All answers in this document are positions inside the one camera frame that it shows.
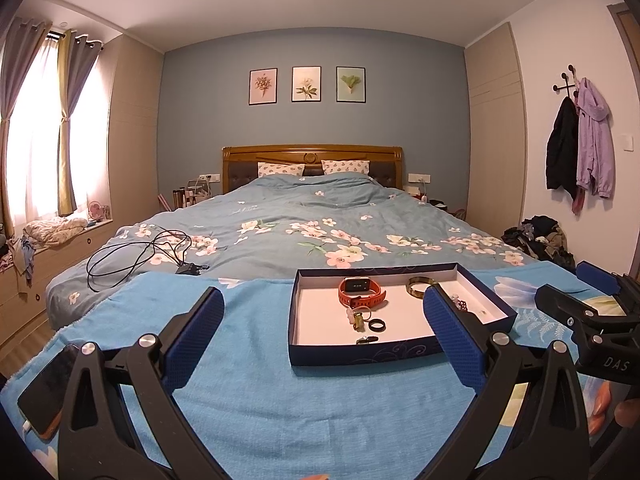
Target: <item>blue gripper pad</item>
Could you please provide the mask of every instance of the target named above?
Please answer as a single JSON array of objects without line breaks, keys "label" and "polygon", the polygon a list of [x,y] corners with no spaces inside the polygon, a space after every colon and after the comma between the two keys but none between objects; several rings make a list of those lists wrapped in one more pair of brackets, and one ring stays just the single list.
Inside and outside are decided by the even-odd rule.
[{"label": "blue gripper pad", "polygon": [[422,309],[460,382],[479,394],[486,381],[484,352],[435,286],[425,291]]},{"label": "blue gripper pad", "polygon": [[162,385],[169,394],[187,384],[224,315],[225,300],[214,288],[164,355]]},{"label": "blue gripper pad", "polygon": [[613,296],[620,292],[618,280],[613,274],[609,274],[606,270],[596,267],[589,262],[580,262],[575,267],[575,275],[579,280],[597,288],[607,296]]}]

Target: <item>black jacket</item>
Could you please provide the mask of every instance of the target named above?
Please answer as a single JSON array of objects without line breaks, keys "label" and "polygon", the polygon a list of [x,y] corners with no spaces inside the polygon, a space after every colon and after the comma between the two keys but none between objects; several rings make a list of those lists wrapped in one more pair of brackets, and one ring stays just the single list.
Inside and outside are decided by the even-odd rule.
[{"label": "black jacket", "polygon": [[578,114],[565,97],[546,144],[546,188],[564,189],[575,199],[578,172]]}]

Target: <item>dark blue box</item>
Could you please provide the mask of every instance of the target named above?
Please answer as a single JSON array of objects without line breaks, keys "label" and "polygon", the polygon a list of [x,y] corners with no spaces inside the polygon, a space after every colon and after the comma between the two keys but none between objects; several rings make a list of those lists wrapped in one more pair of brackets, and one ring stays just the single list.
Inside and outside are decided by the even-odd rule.
[{"label": "dark blue box", "polygon": [[[460,300],[467,302],[469,311],[475,312],[491,332],[511,331],[516,312],[460,264],[300,269],[289,311],[291,365],[368,364],[442,352],[424,317],[422,300],[404,290],[410,277],[422,274],[436,279],[448,294],[452,290],[460,292]],[[342,279],[350,276],[369,276],[387,290],[387,299],[372,313],[373,318],[385,320],[384,332],[356,332],[349,324],[337,289]],[[355,344],[356,339],[367,335],[378,336],[380,341]]]}]

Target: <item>framed picture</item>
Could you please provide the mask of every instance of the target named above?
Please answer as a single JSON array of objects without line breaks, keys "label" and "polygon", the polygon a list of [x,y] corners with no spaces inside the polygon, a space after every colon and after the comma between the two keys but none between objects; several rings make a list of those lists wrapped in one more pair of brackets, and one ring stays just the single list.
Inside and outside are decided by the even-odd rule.
[{"label": "framed picture", "polygon": [[292,101],[320,100],[320,67],[295,66],[291,86]]},{"label": "framed picture", "polygon": [[336,97],[338,102],[366,103],[367,82],[365,70],[354,66],[338,66],[335,69]]},{"label": "framed picture", "polygon": [[278,99],[278,69],[251,70],[249,74],[249,104],[265,105]]}]

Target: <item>window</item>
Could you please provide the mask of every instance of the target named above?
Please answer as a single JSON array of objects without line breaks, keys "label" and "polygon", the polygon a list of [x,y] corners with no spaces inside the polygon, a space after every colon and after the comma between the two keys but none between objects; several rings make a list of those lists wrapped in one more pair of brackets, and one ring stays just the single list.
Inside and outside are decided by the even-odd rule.
[{"label": "window", "polygon": [[[27,222],[50,219],[58,213],[61,118],[58,43],[45,40],[20,88],[9,126],[6,178],[16,232]],[[86,216],[92,197],[106,187],[107,126],[108,97],[94,66],[71,116],[75,216]]]}]

